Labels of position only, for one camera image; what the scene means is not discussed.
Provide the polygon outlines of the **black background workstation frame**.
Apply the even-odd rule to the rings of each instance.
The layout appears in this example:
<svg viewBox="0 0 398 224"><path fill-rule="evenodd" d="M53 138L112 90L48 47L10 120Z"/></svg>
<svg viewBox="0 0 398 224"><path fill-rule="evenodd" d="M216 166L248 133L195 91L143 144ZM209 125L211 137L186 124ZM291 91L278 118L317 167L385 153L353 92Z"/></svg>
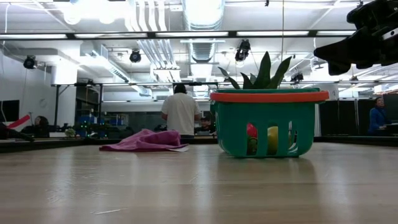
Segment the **black background workstation frame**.
<svg viewBox="0 0 398 224"><path fill-rule="evenodd" d="M54 112L54 122L53 125L57 126L58 124L58 108L59 108L59 102L60 102L60 95L66 91L70 86L72 87L85 87L85 88L94 88L96 90L96 87L99 87L99 93L98 93L98 100L95 105L97 106L97 119L99 121L99 125L102 125L101 118L102 118L102 104L103 103L160 103L162 100L114 100L114 101L104 101L103 100L103 93L104 93L104 87L117 87L117 86L175 86L177 82L171 82L171 83L129 83L129 82L124 82L124 83L94 83L94 82L89 82L89 83L84 83L84 82L78 82L78 83L67 83L67 84L51 84L51 87L56 88L56 97L55 97L55 112Z"/></svg>

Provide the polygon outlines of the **teal basket with orange rim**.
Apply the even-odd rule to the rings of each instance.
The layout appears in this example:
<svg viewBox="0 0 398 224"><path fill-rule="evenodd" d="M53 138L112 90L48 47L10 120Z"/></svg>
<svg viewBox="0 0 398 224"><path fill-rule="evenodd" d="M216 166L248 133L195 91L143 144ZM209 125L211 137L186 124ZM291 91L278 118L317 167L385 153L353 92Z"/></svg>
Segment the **teal basket with orange rim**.
<svg viewBox="0 0 398 224"><path fill-rule="evenodd" d="M275 90L216 90L210 95L217 140L224 152L240 158L299 157L315 136L315 106L329 99L318 88ZM247 124L257 128L257 153L247 155ZM279 129L276 155L267 154L267 129ZM294 143L288 145L288 130Z"/></svg>

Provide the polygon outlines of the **person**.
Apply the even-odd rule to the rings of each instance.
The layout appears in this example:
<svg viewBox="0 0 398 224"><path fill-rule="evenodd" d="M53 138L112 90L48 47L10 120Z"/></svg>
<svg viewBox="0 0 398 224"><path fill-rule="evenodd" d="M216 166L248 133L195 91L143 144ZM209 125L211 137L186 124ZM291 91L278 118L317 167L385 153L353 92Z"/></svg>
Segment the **person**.
<svg viewBox="0 0 398 224"><path fill-rule="evenodd" d="M387 125L391 123L386 116L383 97L377 97L374 107L369 112L368 134L370 136L388 136Z"/></svg>
<svg viewBox="0 0 398 224"><path fill-rule="evenodd" d="M174 87L173 95L168 96L162 104L162 119L167 122L168 131L177 131L182 138L193 138L195 121L200 119L200 110L195 99L187 95L184 84Z"/></svg>
<svg viewBox="0 0 398 224"><path fill-rule="evenodd" d="M216 131L214 124L211 122L211 118L209 116L202 117L201 126L198 128L199 132L209 132L213 134Z"/></svg>
<svg viewBox="0 0 398 224"><path fill-rule="evenodd" d="M36 138L49 138L49 121L44 116L38 116L34 123L34 136Z"/></svg>

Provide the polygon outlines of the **green snake plant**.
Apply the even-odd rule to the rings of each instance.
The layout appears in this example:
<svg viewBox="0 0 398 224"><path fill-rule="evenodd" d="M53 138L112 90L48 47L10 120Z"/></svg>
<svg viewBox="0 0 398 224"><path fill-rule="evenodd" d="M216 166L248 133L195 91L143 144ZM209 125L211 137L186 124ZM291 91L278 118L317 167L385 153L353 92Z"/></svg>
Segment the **green snake plant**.
<svg viewBox="0 0 398 224"><path fill-rule="evenodd" d="M271 76L271 56L268 51L265 51L264 56L262 57L259 70L256 76L252 78L252 75L249 77L245 73L241 73L241 77L243 78L243 84L240 85L233 77L231 77L227 71L221 67L218 67L220 72L224 75L224 77L230 82L235 91L243 91L243 90L275 90L280 87L285 74L288 72L290 68L290 62L292 57L287 57L277 67L275 74Z"/></svg>

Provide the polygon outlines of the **purple cloth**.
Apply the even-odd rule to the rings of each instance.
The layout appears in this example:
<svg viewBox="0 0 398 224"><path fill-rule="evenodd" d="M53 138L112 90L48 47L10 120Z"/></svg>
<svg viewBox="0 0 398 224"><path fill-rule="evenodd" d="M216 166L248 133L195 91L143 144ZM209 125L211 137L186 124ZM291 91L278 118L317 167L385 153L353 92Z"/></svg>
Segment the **purple cloth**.
<svg viewBox="0 0 398 224"><path fill-rule="evenodd" d="M114 152L186 152L188 144L180 142L181 137L178 131L154 132L143 129L132 136L122 139L117 144L104 145L100 151Z"/></svg>

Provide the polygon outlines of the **red bar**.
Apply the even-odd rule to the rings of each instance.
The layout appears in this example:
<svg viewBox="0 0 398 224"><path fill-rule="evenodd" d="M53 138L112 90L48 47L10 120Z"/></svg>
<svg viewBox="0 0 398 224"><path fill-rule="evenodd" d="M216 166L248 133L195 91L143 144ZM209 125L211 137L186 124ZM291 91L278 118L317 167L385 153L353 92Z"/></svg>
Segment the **red bar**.
<svg viewBox="0 0 398 224"><path fill-rule="evenodd" d="M28 120L30 120L30 116L27 114L27 115L23 116L22 118L18 119L17 121L7 125L7 127L10 129L14 129L14 128L17 128L20 125L26 123Z"/></svg>

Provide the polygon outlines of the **silver ventilation duct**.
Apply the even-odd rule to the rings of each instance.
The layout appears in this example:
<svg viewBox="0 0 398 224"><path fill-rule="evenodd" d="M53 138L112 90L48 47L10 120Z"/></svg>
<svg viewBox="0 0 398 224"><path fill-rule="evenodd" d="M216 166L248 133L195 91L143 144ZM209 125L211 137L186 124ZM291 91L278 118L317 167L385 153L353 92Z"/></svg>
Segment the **silver ventilation duct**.
<svg viewBox="0 0 398 224"><path fill-rule="evenodd" d="M189 31L219 30L222 25L225 0L182 0L185 29ZM189 44L196 63L209 62L215 53L215 42Z"/></svg>

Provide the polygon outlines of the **black aluminium rig frame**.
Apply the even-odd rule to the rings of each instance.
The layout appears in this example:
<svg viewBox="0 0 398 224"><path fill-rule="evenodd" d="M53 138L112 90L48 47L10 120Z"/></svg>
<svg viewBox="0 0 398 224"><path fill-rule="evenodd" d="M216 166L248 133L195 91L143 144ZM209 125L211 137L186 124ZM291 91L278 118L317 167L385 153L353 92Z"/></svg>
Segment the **black aluminium rig frame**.
<svg viewBox="0 0 398 224"><path fill-rule="evenodd" d="M327 38L327 37L348 37L348 34L353 34L353 30L262 30L262 31L181 31L181 32L95 32L95 33L3 33L0 34L0 41L61 41L61 40L166 40L166 39L180 39L180 40L202 40L210 39L238 39L238 38L256 38L256 39L273 39L273 38ZM294 82L282 82L283 85L299 84ZM301 81L302 84L398 84L398 79L391 80L348 80L348 81ZM39 149L50 149L58 147L69 146L84 146L84 145L100 145L101 143L115 143L117 139L99 140L91 138L48 138L34 141L16 141L12 139L1 139L0 148L8 148L12 145L20 145L16 147L28 148L32 146Z"/></svg>

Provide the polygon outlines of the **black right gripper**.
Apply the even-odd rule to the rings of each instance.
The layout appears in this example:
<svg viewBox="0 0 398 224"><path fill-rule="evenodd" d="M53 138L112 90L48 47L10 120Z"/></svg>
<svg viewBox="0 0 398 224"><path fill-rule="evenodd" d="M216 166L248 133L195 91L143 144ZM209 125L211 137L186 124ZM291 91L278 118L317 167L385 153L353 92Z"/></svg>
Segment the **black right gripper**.
<svg viewBox="0 0 398 224"><path fill-rule="evenodd" d="M357 30L351 36L314 50L316 57L328 62L329 75L342 75L351 64L360 68L370 65L398 63L398 15L374 17L370 20L372 36L371 59L368 59L370 33L367 28Z"/></svg>

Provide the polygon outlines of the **black wall monitor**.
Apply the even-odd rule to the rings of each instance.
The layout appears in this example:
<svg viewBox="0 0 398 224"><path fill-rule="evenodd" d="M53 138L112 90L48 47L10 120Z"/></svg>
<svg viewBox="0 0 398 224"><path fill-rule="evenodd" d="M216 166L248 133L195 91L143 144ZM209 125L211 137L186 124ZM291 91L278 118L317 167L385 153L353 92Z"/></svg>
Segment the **black wall monitor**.
<svg viewBox="0 0 398 224"><path fill-rule="evenodd" d="M19 100L0 101L0 122L17 121L19 104Z"/></svg>

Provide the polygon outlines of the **yellow toy lemon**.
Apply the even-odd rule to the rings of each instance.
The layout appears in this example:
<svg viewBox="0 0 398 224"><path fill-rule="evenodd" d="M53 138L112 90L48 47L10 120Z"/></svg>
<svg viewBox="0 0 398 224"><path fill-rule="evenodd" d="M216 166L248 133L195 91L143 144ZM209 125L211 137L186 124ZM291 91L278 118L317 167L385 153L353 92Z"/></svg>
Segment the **yellow toy lemon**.
<svg viewBox="0 0 398 224"><path fill-rule="evenodd" d="M278 150L278 135L279 129L277 126L272 126L267 129L267 154L272 156L276 155ZM288 130L288 145L291 147L294 143L294 139L292 137L292 130Z"/></svg>

